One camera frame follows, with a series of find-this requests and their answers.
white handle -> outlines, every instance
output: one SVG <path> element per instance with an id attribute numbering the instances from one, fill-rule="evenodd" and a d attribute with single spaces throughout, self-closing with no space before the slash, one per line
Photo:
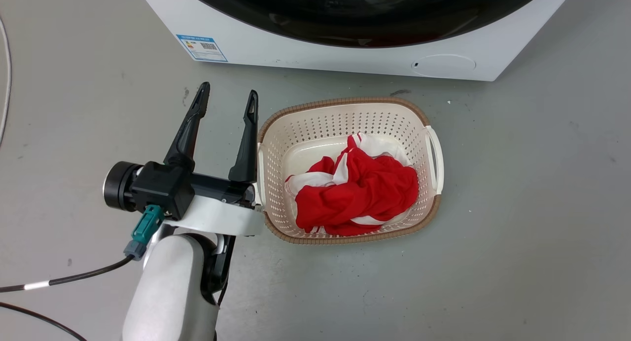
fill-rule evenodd
<path id="1" fill-rule="evenodd" d="M 434 166 L 434 159 L 432 155 L 432 149 L 428 146 L 428 161 L 432 166 L 432 188 L 439 195 L 442 192 L 442 186 L 445 182 L 445 164 L 442 159 L 442 148 L 440 148 L 440 141 L 436 132 L 432 126 L 427 126 L 428 141 L 432 145 L 433 152 L 436 155 L 436 166 Z"/>
<path id="2" fill-rule="evenodd" d="M 258 175 L 258 178 L 256 180 L 256 186 L 255 186 L 255 199 L 259 199 L 259 204 L 261 204 L 261 206 L 263 206 L 263 209 L 265 209 L 265 175 L 263 174 L 263 170 L 265 170 L 265 162 L 264 162 L 264 154 L 263 154 L 263 145 L 261 143 L 259 143 L 259 147 L 258 147 L 258 153 L 259 155 L 258 157 L 258 161 L 256 164 L 256 172 Z"/>

washing machine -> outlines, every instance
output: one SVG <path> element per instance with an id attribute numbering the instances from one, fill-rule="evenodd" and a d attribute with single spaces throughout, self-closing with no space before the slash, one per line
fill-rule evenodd
<path id="1" fill-rule="evenodd" d="M 196 61 L 493 81 L 564 0 L 147 0 Z"/>

beige basket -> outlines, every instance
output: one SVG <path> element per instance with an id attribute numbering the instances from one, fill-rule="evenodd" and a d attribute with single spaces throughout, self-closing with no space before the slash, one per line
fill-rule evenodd
<path id="1" fill-rule="evenodd" d="M 336 158 L 357 132 L 396 140 L 419 173 L 419 197 L 408 215 L 374 233 L 344 237 L 305 233 L 296 226 L 295 202 L 284 190 L 291 174 L 306 172 L 327 155 Z M 394 97 L 336 99 L 297 105 L 275 113 L 259 132 L 258 191 L 266 225 L 295 244 L 349 244 L 414 233 L 432 220 L 444 180 L 442 152 L 428 118 L 409 101 Z"/>

gray floor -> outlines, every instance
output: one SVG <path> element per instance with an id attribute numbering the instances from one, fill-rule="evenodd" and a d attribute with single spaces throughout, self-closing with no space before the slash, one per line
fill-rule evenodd
<path id="1" fill-rule="evenodd" d="M 481 83 L 196 63 L 144 0 L 0 0 L 14 61 L 0 285 L 121 258 L 138 216 L 105 206 L 103 177 L 119 160 L 162 158 L 202 81 L 212 94 L 197 168 L 219 176 L 250 89 L 261 120 L 409 90 L 402 97 L 430 116 L 446 160 L 435 221 L 364 245 L 239 239 L 219 338 L 628 340 L 629 4 L 568 0 L 497 81 Z M 114 341 L 139 276 L 134 263 L 0 301 Z M 3 341 L 70 340 L 1 309 L 0 330 Z"/>

teal connector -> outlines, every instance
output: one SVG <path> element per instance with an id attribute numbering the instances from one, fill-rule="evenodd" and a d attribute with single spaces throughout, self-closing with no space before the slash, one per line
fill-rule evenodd
<path id="1" fill-rule="evenodd" d="M 144 256 L 144 252 L 147 251 L 151 236 L 158 231 L 158 227 L 163 221 L 162 208 L 159 205 L 148 205 L 133 233 L 131 233 L 131 241 L 125 247 L 124 253 L 127 256 L 133 256 L 136 261 L 140 260 Z"/>

